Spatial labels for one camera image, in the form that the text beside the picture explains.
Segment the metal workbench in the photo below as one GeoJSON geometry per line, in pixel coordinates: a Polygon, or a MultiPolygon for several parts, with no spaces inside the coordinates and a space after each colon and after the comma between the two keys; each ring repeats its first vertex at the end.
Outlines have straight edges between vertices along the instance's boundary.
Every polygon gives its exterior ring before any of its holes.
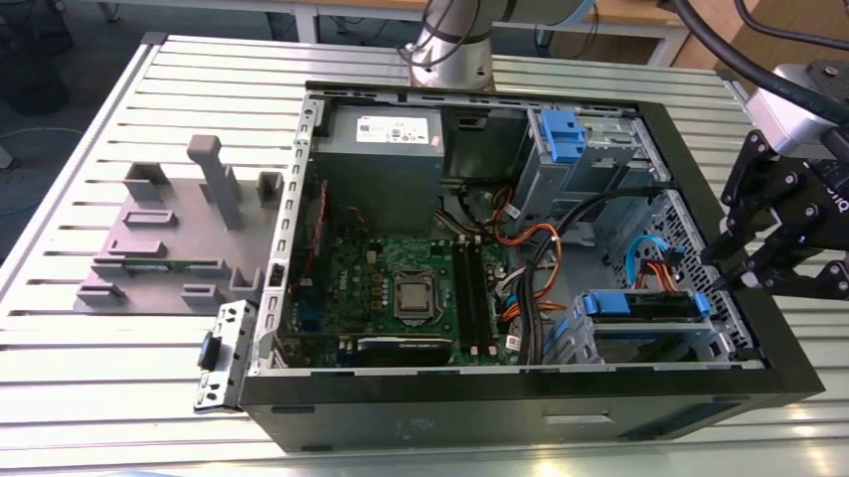
{"type": "MultiPolygon", "coordinates": [[[[287,174],[309,79],[403,84],[406,69],[390,50],[328,45],[169,37],[137,49],[0,271],[0,472],[177,466],[167,472],[208,475],[223,471],[211,463],[232,462],[297,469],[285,475],[337,475],[333,466],[396,475],[400,465],[406,476],[849,474],[849,306],[830,301],[778,299],[827,392],[674,442],[284,458],[243,415],[193,415],[212,317],[76,314],[77,283],[132,161],[199,178],[184,149],[207,133],[239,176],[287,174]]],[[[500,90],[663,102],[722,188],[750,123],[713,74],[496,58],[495,80],[500,90]]]]}

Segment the blue drive bracket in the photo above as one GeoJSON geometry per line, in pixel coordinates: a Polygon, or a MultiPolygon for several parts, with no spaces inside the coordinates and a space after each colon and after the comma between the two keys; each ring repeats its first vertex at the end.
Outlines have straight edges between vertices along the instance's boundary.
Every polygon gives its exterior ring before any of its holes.
{"type": "Polygon", "coordinates": [[[542,132],[551,148],[551,160],[555,163],[576,162],[586,149],[583,137],[586,129],[578,123],[574,112],[543,109],[540,123],[542,132]]]}

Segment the white label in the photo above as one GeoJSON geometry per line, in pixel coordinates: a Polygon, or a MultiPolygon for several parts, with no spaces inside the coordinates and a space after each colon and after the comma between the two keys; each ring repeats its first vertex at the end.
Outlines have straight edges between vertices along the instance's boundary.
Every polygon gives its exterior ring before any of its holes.
{"type": "Polygon", "coordinates": [[[516,209],[512,204],[507,204],[504,206],[504,214],[515,219],[519,216],[519,209],[516,209]]]}
{"type": "Polygon", "coordinates": [[[522,338],[514,335],[507,335],[507,342],[504,343],[504,348],[511,351],[518,351],[522,348],[522,338]]]}
{"type": "Polygon", "coordinates": [[[423,117],[362,116],[356,119],[356,142],[430,144],[423,117]]]}

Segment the cpu socket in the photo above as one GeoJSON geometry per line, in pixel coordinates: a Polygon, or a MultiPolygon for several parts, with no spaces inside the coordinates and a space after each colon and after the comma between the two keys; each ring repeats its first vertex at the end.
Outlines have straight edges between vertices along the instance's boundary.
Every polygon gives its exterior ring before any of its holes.
{"type": "Polygon", "coordinates": [[[435,314],[434,274],[430,271],[403,271],[394,275],[395,318],[407,326],[422,326],[435,314]]]}

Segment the floor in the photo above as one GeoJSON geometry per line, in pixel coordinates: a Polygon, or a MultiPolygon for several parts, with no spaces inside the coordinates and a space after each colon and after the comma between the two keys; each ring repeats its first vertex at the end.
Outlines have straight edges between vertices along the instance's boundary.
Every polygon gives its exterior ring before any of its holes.
{"type": "MultiPolygon", "coordinates": [[[[20,166],[0,174],[0,262],[14,245],[53,179],[80,139],[73,132],[36,131],[4,135],[21,128],[62,127],[84,131],[107,98],[144,32],[269,40],[265,14],[224,10],[181,9],[121,5],[120,20],[108,24],[95,3],[66,2],[64,19],[74,47],[54,57],[54,64],[70,91],[65,108],[46,116],[24,117],[0,103],[0,145],[18,159],[20,166]]],[[[415,22],[348,19],[348,33],[339,33],[331,18],[321,18],[324,43],[395,47],[415,39],[415,22]]],[[[293,19],[276,18],[284,39],[295,41],[293,19]]],[[[499,29],[494,35],[496,54],[536,56],[531,32],[499,29]]]]}

